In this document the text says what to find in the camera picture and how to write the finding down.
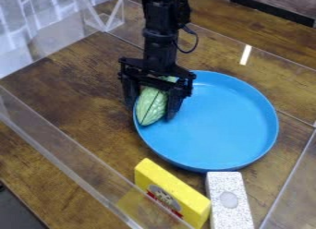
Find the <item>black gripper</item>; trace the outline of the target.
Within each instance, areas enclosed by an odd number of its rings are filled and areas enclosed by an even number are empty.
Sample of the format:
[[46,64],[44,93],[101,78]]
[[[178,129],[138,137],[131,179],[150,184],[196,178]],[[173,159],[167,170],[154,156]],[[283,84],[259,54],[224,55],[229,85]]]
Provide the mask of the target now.
[[[139,95],[139,85],[150,85],[159,90],[169,90],[166,101],[166,120],[171,120],[181,109],[182,100],[193,93],[193,80],[197,75],[173,64],[167,67],[149,67],[143,59],[122,57],[118,79],[122,82],[123,99],[129,109],[134,108],[134,102]],[[180,87],[173,87],[157,77],[176,77]]]

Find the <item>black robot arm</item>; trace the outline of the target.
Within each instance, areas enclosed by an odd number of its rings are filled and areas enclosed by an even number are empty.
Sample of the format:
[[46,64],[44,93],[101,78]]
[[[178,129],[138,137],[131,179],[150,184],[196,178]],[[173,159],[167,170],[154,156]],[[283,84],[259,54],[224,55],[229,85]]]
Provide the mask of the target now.
[[192,96],[193,81],[197,75],[177,65],[177,51],[185,54],[178,45],[180,30],[198,35],[186,27],[190,22],[190,6],[188,0],[142,0],[145,28],[143,58],[122,57],[118,62],[121,71],[118,78],[122,83],[125,103],[133,107],[141,86],[165,91],[166,119],[170,120],[182,106],[182,100]]

